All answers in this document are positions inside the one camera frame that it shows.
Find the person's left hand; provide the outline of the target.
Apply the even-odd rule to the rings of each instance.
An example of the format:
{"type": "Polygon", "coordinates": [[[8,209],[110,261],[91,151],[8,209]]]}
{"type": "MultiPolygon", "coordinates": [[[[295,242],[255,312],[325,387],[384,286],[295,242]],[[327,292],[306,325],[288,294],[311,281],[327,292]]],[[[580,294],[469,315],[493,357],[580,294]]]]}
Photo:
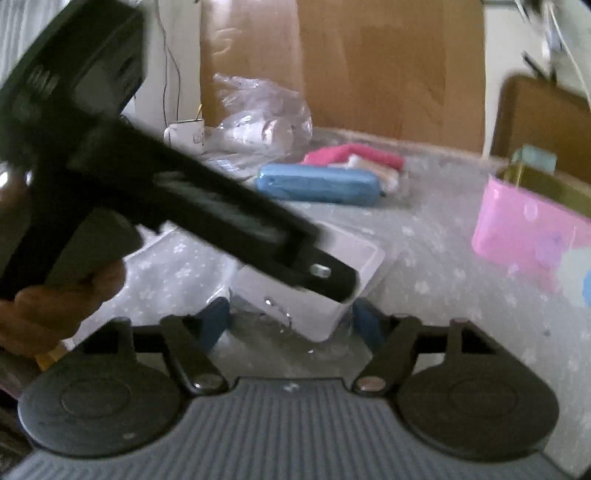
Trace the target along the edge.
{"type": "Polygon", "coordinates": [[[33,286],[1,302],[1,348],[32,358],[72,337],[82,322],[123,288],[126,265],[119,258],[79,282],[56,288],[33,286]]]}

